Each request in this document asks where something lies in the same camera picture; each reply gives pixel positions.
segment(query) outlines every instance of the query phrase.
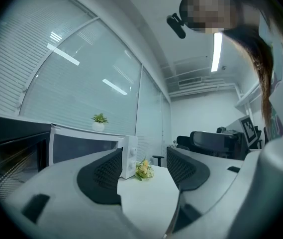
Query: ceiling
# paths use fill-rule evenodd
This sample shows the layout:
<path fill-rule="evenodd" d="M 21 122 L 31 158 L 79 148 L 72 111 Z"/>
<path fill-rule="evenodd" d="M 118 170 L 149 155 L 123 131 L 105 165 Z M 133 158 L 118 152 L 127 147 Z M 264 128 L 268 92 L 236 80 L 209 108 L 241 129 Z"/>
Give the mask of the ceiling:
<path fill-rule="evenodd" d="M 184 27 L 187 36 L 180 39 L 166 23 L 168 15 L 178 13 L 181 0 L 112 1 L 131 19 L 151 47 L 171 97 L 196 93 L 197 87 L 205 85 L 221 90 L 218 85 L 237 83 L 240 79 L 247 61 L 229 39 L 223 36 L 218 71 L 211 73 L 213 34 L 197 33 Z"/>

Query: window blind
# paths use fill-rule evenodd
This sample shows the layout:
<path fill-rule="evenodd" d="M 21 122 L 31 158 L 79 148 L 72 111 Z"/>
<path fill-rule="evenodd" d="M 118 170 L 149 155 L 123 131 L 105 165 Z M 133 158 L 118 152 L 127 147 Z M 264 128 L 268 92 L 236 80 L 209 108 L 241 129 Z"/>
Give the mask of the window blind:
<path fill-rule="evenodd" d="M 14 0 L 0 19 L 0 112 L 14 113 L 47 44 L 58 44 L 93 15 L 73 0 Z"/>
<path fill-rule="evenodd" d="M 31 83 L 20 115 L 92 130 L 95 114 L 104 132 L 135 135 L 140 62 L 96 20 L 67 38 Z"/>
<path fill-rule="evenodd" d="M 162 95 L 162 166 L 167 167 L 167 147 L 172 144 L 171 109 L 168 100 Z"/>
<path fill-rule="evenodd" d="M 137 160 L 153 160 L 153 155 L 162 155 L 161 92 L 145 70 L 140 84 L 136 136 Z"/>

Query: long hair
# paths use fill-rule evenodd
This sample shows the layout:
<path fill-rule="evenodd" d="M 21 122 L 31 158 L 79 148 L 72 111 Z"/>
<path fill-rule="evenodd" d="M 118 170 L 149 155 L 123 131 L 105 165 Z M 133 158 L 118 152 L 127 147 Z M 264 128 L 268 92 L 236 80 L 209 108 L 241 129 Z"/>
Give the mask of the long hair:
<path fill-rule="evenodd" d="M 283 41 L 283 9 L 276 0 L 231 0 L 237 8 L 242 4 L 257 8 L 263 15 L 269 29 L 275 25 Z M 238 25 L 233 29 L 224 30 L 223 33 L 239 44 L 249 55 L 253 68 L 258 75 L 262 90 L 262 116 L 268 128 L 271 121 L 271 77 L 273 72 L 273 56 L 271 48 L 259 36 L 254 26 Z"/>

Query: air vent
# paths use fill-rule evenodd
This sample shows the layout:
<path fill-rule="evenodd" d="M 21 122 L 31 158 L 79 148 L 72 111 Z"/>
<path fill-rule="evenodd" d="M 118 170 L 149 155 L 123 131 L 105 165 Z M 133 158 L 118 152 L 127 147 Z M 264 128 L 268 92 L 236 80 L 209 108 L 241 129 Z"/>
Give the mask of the air vent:
<path fill-rule="evenodd" d="M 184 81 L 179 82 L 179 86 L 186 86 L 186 85 L 192 85 L 202 82 L 202 77 L 192 78 Z"/>

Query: ceiling light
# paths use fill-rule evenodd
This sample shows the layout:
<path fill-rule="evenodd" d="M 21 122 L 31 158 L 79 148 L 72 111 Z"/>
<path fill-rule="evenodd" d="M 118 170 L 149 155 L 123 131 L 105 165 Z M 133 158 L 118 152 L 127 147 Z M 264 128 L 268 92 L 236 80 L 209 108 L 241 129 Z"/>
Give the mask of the ceiling light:
<path fill-rule="evenodd" d="M 75 58 L 71 57 L 70 55 L 66 54 L 64 51 L 61 51 L 60 49 L 56 48 L 55 46 L 53 46 L 52 44 L 47 44 L 47 48 L 49 48 L 50 50 L 53 50 L 53 52 L 55 52 L 56 54 L 62 56 L 63 58 L 67 59 L 68 61 L 72 62 L 75 65 L 79 65 L 80 62 L 78 60 L 76 60 Z"/>
<path fill-rule="evenodd" d="M 58 34 L 56 34 L 56 33 L 54 33 L 54 32 L 51 32 L 51 38 L 53 39 L 53 40 L 55 40 L 55 41 L 60 41 L 60 40 L 62 40 L 62 37 L 61 36 L 59 36 Z"/>
<path fill-rule="evenodd" d="M 106 83 L 108 86 L 112 87 L 114 90 L 117 90 L 119 93 L 123 94 L 124 96 L 127 95 L 126 92 L 124 92 L 122 89 L 120 89 L 115 84 L 111 83 L 110 81 L 103 79 L 102 82 Z"/>
<path fill-rule="evenodd" d="M 213 52 L 211 72 L 217 71 L 217 68 L 220 62 L 221 48 L 222 48 L 222 34 L 215 33 L 214 34 L 214 52 Z"/>

